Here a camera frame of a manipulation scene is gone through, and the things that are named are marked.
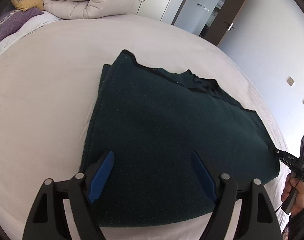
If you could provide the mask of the dark jacket sleeve forearm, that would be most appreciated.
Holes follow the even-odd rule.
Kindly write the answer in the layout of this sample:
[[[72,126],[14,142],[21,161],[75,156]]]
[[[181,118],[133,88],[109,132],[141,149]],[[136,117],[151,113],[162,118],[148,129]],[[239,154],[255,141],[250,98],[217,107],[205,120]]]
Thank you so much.
[[[296,216],[289,217],[288,224],[283,230],[283,239],[304,240],[304,208]]]

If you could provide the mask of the person's right hand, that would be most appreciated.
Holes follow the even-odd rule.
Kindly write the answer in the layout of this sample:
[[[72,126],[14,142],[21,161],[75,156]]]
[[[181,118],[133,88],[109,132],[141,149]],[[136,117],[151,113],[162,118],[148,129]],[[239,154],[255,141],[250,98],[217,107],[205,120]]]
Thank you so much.
[[[287,199],[287,197],[290,194],[291,189],[295,186],[298,191],[298,194],[297,194],[295,202],[291,208],[291,217],[295,217],[297,214],[299,214],[304,209],[304,181],[301,181],[297,178],[292,177],[292,175],[289,173],[286,178],[283,193],[281,195],[282,202],[284,202]]]

